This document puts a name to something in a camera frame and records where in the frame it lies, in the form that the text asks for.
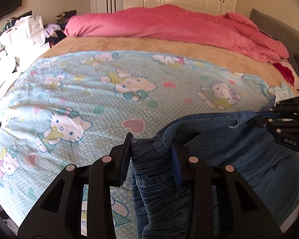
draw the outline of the polka dot blanket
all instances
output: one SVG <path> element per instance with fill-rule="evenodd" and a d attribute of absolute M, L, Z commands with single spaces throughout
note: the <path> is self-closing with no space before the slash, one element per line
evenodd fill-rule
<path fill-rule="evenodd" d="M 258 76 L 176 55 L 79 52 L 38 59 L 0 100 L 0 204 L 20 225 L 68 163 L 92 164 L 127 132 L 150 138 L 185 115 L 257 112 L 272 99 Z M 137 238 L 130 174 L 122 188 L 112 188 L 111 203 L 117 238 Z"/>

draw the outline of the bed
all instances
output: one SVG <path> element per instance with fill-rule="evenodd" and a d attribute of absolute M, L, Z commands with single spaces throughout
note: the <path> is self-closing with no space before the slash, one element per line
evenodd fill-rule
<path fill-rule="evenodd" d="M 227 49 L 155 38 L 68 37 L 0 101 L 0 204 L 19 226 L 68 163 L 93 163 L 127 132 L 148 138 L 188 114 L 257 112 L 275 96 L 299 92 L 272 64 Z M 127 179 L 111 190 L 117 238 L 137 237 L 130 188 Z M 86 186 L 84 235 L 87 192 Z"/>

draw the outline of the denim fabric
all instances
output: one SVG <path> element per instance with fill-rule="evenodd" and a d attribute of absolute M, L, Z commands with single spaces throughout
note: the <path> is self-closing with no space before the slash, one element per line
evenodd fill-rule
<path fill-rule="evenodd" d="M 256 115 L 251 111 L 189 115 L 173 121 L 152 139 L 131 142 L 139 238 L 184 236 L 189 191 L 173 179 L 173 139 L 208 165 L 233 165 L 277 223 L 285 221 L 299 204 L 298 153 L 276 144 L 266 129 L 248 126 L 246 122 Z"/>

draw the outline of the silver bolt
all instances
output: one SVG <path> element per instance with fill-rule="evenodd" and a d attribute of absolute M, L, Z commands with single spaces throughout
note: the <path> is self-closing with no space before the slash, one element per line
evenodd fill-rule
<path fill-rule="evenodd" d="M 226 165 L 225 169 L 228 172 L 233 172 L 235 170 L 235 168 L 232 165 Z"/>
<path fill-rule="evenodd" d="M 112 157 L 110 157 L 110 156 L 104 156 L 102 158 L 102 162 L 104 162 L 104 163 L 109 163 L 110 161 L 112 161 Z"/>
<path fill-rule="evenodd" d="M 195 164 L 198 162 L 198 158 L 195 157 L 195 156 L 191 156 L 189 159 L 188 159 L 191 163 Z"/>
<path fill-rule="evenodd" d="M 75 169 L 75 165 L 74 164 L 69 164 L 66 166 L 65 168 L 68 172 L 73 171 Z"/>

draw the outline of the red blanket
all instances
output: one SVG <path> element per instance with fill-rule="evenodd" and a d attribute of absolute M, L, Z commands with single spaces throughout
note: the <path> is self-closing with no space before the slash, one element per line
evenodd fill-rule
<path fill-rule="evenodd" d="M 213 16 L 173 5 L 74 16 L 65 34 L 195 42 L 230 49 L 260 62 L 278 63 L 289 57 L 281 42 L 260 33 L 251 20 L 238 13 Z"/>

